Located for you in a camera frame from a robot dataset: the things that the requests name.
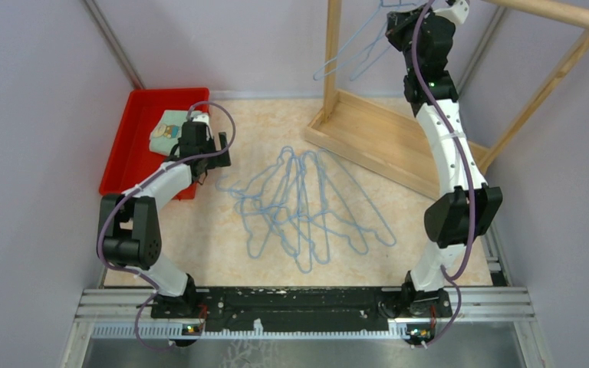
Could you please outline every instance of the wooden rack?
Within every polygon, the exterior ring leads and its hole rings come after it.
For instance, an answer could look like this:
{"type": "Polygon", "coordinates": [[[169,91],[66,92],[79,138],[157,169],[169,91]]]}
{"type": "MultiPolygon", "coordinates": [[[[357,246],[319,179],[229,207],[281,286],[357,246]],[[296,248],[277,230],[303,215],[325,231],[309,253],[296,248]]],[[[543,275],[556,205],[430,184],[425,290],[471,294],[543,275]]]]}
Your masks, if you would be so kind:
{"type": "MultiPolygon", "coordinates": [[[[493,147],[469,142],[478,167],[486,173],[493,160],[588,51],[589,9],[552,0],[484,1],[584,29],[493,147]]],[[[337,54],[341,3],[341,0],[328,0],[327,61],[337,54]]],[[[335,69],[336,63],[329,63],[325,72],[335,69]]],[[[436,198],[439,194],[434,159],[416,120],[337,89],[335,73],[324,79],[324,106],[305,128],[304,137],[425,196],[436,198]]]]}

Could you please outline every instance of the white wall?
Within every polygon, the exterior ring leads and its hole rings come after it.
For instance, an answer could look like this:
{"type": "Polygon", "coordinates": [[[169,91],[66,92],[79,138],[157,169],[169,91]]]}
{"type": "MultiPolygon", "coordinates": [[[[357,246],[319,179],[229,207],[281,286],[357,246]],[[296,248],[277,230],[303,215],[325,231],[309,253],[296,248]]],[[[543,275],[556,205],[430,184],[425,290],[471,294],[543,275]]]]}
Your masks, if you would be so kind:
{"type": "MultiPolygon", "coordinates": [[[[231,98],[322,94],[322,83],[312,74],[324,63],[325,0],[100,0],[99,4],[147,87],[205,86],[216,97],[231,98]]],[[[377,5],[378,0],[343,1],[341,45],[377,5]]],[[[456,83],[495,6],[474,0],[471,10],[469,21],[458,28],[450,55],[449,69],[456,83]]],[[[344,60],[375,38],[386,13],[381,11],[347,47],[344,60]]],[[[388,44],[385,38],[380,42],[374,56],[388,44]]],[[[403,55],[391,48],[355,82],[349,83],[349,70],[341,72],[337,85],[364,95],[402,96],[404,74],[403,55]]]]}
{"type": "Polygon", "coordinates": [[[78,0],[0,1],[0,367],[60,362],[129,92],[78,0]]]}
{"type": "MultiPolygon", "coordinates": [[[[462,99],[469,136],[491,145],[579,33],[510,12],[462,99]]],[[[527,285],[556,366],[589,366],[589,54],[487,176],[505,196],[496,221],[512,278],[527,285]]]]}

